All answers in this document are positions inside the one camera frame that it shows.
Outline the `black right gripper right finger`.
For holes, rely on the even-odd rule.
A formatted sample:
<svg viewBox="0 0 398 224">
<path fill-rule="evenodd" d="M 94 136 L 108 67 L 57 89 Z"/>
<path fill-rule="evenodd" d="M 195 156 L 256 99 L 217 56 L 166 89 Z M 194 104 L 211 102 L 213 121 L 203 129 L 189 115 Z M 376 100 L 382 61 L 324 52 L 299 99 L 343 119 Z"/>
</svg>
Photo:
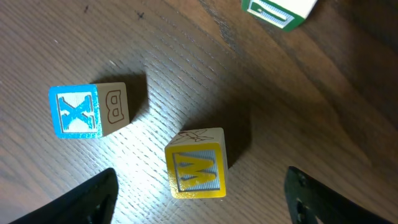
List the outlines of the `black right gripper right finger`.
<svg viewBox="0 0 398 224">
<path fill-rule="evenodd" d="M 284 192 L 293 224 L 389 223 L 294 166 L 287 170 Z"/>
</svg>

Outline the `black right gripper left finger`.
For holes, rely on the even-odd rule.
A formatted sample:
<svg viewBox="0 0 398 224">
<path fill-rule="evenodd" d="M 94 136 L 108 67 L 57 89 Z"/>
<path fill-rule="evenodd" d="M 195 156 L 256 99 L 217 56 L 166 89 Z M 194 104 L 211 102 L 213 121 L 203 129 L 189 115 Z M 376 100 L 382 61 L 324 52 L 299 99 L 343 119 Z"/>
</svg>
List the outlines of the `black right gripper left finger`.
<svg viewBox="0 0 398 224">
<path fill-rule="evenodd" d="M 61 197 L 10 224 L 110 224 L 118 190 L 116 172 L 107 168 Z"/>
</svg>

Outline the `blue X wooden block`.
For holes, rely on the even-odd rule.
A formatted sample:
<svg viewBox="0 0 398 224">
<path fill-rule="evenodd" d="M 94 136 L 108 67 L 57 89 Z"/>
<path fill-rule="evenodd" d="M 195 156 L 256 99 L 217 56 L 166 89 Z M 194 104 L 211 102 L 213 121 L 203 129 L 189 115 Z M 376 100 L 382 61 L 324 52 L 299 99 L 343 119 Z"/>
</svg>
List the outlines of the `blue X wooden block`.
<svg viewBox="0 0 398 224">
<path fill-rule="evenodd" d="M 102 138 L 130 123 L 123 82 L 53 86 L 49 103 L 61 139 Z"/>
</svg>

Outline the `yellow M wooden block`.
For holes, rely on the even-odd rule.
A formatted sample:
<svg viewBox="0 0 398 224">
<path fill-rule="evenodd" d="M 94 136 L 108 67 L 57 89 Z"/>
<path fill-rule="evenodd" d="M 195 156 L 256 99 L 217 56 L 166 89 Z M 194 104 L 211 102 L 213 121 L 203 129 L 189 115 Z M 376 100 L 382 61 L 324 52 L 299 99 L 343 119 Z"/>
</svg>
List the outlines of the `yellow M wooden block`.
<svg viewBox="0 0 398 224">
<path fill-rule="evenodd" d="M 223 128 L 178 132 L 165 147 L 173 198 L 226 196 L 228 160 Z"/>
</svg>

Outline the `green sided wooden block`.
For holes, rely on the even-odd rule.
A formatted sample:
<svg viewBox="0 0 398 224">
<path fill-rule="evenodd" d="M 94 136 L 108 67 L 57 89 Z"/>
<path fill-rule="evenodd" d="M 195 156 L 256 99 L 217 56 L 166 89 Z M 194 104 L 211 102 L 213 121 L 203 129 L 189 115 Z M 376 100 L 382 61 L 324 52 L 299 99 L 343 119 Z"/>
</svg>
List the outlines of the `green sided wooden block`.
<svg viewBox="0 0 398 224">
<path fill-rule="evenodd" d="M 317 0 L 242 0 L 243 11 L 284 31 L 302 24 Z"/>
</svg>

